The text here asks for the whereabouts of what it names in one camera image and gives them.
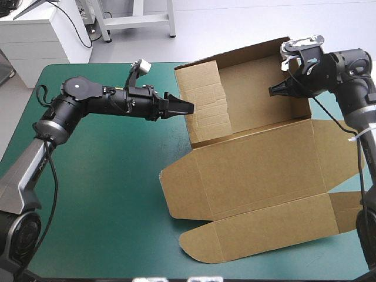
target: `table surface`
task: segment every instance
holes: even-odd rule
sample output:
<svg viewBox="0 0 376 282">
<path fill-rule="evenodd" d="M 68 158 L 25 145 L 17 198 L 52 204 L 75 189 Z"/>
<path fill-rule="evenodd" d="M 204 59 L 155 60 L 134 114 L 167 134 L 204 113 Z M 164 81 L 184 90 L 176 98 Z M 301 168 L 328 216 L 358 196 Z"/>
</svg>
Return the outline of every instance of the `table surface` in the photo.
<svg viewBox="0 0 376 282">
<path fill-rule="evenodd" d="M 139 85 L 152 84 L 177 94 L 173 68 L 154 63 Z M 122 86 L 129 64 L 51 65 L 39 84 L 49 96 L 61 83 L 82 75 L 103 85 Z M 333 95 L 320 100 L 341 119 Z M 313 118 L 327 119 L 316 105 Z M 31 96 L 0 162 L 0 176 L 34 137 L 31 124 L 44 112 Z M 30 269 L 44 277 L 223 276 L 263 279 L 352 279 L 367 265 L 355 231 L 222 264 L 193 260 L 179 247 L 179 235 L 203 221 L 170 217 L 159 173 L 190 151 L 183 117 L 147 122 L 143 119 L 94 115 L 84 118 L 53 159 L 60 191 L 49 234 Z M 370 178 L 366 176 L 370 187 Z M 357 190 L 354 176 L 335 191 Z M 53 196 L 53 178 L 46 167 L 36 187 L 46 223 Z"/>
</svg>

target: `robotic arm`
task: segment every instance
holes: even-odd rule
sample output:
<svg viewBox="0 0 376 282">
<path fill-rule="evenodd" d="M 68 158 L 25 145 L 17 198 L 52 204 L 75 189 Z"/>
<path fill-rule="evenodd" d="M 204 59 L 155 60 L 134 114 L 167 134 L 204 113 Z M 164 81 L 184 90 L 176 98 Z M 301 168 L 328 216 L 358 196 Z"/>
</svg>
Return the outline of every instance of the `robotic arm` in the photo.
<svg viewBox="0 0 376 282">
<path fill-rule="evenodd" d="M 2 282 L 15 281 L 32 258 L 41 231 L 35 212 L 41 204 L 33 189 L 50 152 L 69 139 L 83 117 L 100 113 L 157 121 L 193 113 L 191 103 L 168 93 L 162 99 L 151 85 L 136 87 L 137 78 L 147 74 L 150 67 L 144 60 L 133 63 L 124 88 L 103 86 L 82 76 L 70 78 L 63 83 L 61 94 L 50 104 L 44 104 L 48 109 L 33 126 L 35 139 L 0 179 Z"/>
<path fill-rule="evenodd" d="M 281 46 L 282 70 L 290 78 L 271 87 L 270 95 L 314 98 L 324 91 L 335 94 L 346 124 L 359 138 L 373 186 L 365 194 L 366 210 L 357 217 L 357 231 L 370 270 L 376 267 L 376 88 L 370 74 L 372 60 L 362 49 L 324 53 L 320 35 L 290 40 Z M 298 59 L 292 74 L 288 63 Z"/>
</svg>

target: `white desk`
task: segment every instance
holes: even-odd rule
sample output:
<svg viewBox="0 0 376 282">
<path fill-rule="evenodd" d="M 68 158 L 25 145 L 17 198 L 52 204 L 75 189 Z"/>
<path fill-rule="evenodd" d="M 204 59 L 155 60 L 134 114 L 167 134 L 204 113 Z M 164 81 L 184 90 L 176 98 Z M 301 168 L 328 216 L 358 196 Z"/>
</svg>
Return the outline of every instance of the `white desk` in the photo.
<svg viewBox="0 0 376 282">
<path fill-rule="evenodd" d="M 13 21 L 31 2 L 23 0 L 17 10 L 0 18 L 0 49 L 29 88 L 35 86 L 45 66 L 88 63 L 92 51 L 81 44 L 69 19 L 50 3 Z M 72 18 L 85 44 L 90 45 L 75 0 L 61 0 L 58 5 Z"/>
</svg>

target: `cardboard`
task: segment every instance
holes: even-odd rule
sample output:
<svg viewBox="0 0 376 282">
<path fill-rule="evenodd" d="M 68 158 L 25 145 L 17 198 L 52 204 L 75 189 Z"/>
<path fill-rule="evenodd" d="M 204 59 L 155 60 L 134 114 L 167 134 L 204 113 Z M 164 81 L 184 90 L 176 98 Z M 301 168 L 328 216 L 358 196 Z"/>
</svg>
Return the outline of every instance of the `cardboard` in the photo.
<svg viewBox="0 0 376 282">
<path fill-rule="evenodd" d="M 307 99 L 270 97 L 284 79 L 288 38 L 176 68 L 193 150 L 160 175 L 170 214 L 210 220 L 183 233 L 182 249 L 222 263 L 355 228 L 359 192 L 329 193 L 355 175 L 357 150 Z"/>
</svg>

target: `black wire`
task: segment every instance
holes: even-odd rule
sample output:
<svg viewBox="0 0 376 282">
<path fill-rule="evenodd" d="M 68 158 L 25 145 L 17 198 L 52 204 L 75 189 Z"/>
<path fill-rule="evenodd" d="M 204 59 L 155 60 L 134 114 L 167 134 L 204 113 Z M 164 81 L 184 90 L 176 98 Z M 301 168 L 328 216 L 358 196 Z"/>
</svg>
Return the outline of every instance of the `black wire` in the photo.
<svg viewBox="0 0 376 282">
<path fill-rule="evenodd" d="M 62 11 L 66 15 L 66 17 L 70 20 L 71 24 L 73 25 L 73 27 L 74 27 L 74 29 L 75 29 L 75 31 L 77 33 L 77 36 L 80 39 L 80 41 L 81 41 L 81 43 L 82 43 L 83 46 L 85 46 L 86 48 L 91 48 L 93 46 L 93 42 L 91 40 L 90 40 L 90 45 L 86 45 L 83 42 L 83 40 L 82 40 L 82 38 L 81 38 L 81 36 L 80 36 L 77 28 L 76 28 L 76 25 L 73 23 L 73 20 L 70 18 L 70 16 L 62 8 L 60 8 L 59 6 L 57 6 L 56 4 L 54 4 L 53 2 L 51 2 L 49 0 L 45 0 L 45 1 L 49 2 L 51 5 L 55 6 L 56 8 L 58 8 L 60 11 Z"/>
<path fill-rule="evenodd" d="M 55 215 L 55 210 L 56 210 L 56 204 L 58 202 L 58 191 L 59 191 L 59 180 L 58 180 L 58 175 L 56 174 L 56 169 L 55 169 L 55 165 L 53 164 L 53 160 L 51 158 L 51 153 L 50 153 L 50 150 L 49 150 L 49 145 L 48 145 L 48 141 L 47 140 L 43 140 L 44 142 L 44 146 L 45 146 L 45 149 L 46 149 L 46 154 L 47 154 L 47 160 L 51 166 L 51 171 L 52 171 L 52 175 L 53 175 L 53 179 L 55 181 L 55 191 L 53 193 L 53 203 L 52 203 L 52 208 L 51 208 L 51 212 L 50 212 L 50 215 L 49 215 L 49 218 L 48 218 L 48 222 L 47 222 L 47 225 L 41 235 L 41 238 L 39 239 L 39 241 L 37 242 L 35 248 L 34 248 L 34 251 L 31 255 L 31 258 L 29 260 L 29 263 L 30 261 L 32 260 L 32 258 L 34 257 L 34 255 L 36 254 L 36 252 L 38 251 L 38 249 L 40 248 L 41 244 L 43 243 L 47 233 L 48 233 L 48 230 L 51 226 L 51 223 L 52 223 L 52 220 L 53 220 L 53 216 Z M 27 263 L 26 265 L 24 265 L 18 272 L 18 275 L 17 275 L 17 278 L 20 278 L 20 276 L 22 275 L 22 273 L 28 268 L 29 266 L 29 263 Z"/>
<path fill-rule="evenodd" d="M 322 108 L 322 110 L 338 125 L 338 127 L 341 130 L 345 131 L 346 133 L 353 134 L 354 136 L 357 135 L 357 132 L 344 128 L 342 126 L 342 124 L 340 124 L 339 121 L 324 107 L 324 105 L 321 104 L 315 96 L 313 96 L 313 92 L 311 90 L 307 89 L 299 80 L 297 80 L 289 69 L 287 71 L 288 71 L 288 74 L 291 76 L 291 78 L 297 84 L 299 84 L 300 87 L 302 87 L 305 91 L 307 91 L 307 93 L 309 93 L 311 95 L 310 98 L 312 98 L 320 106 L 320 108 Z M 369 226 L 369 223 L 368 223 L 367 205 L 366 205 L 365 200 L 364 200 L 365 189 L 364 189 L 364 176 L 363 176 L 363 169 L 362 169 L 362 157 L 361 157 L 362 155 L 361 154 L 362 154 L 361 153 L 361 143 L 360 143 L 360 139 L 357 138 L 358 171 L 359 171 L 359 178 L 360 178 L 361 200 L 362 200 L 362 206 L 363 206 L 363 213 L 364 213 L 364 220 L 365 220 L 365 229 L 366 229 L 366 232 L 367 232 L 367 239 L 368 239 L 369 244 L 371 244 L 371 240 L 370 240 L 371 232 L 370 232 L 370 226 Z"/>
<path fill-rule="evenodd" d="M 99 40 L 101 37 L 102 37 L 102 34 L 100 36 L 98 36 L 98 38 L 92 40 L 92 42 Z"/>
</svg>

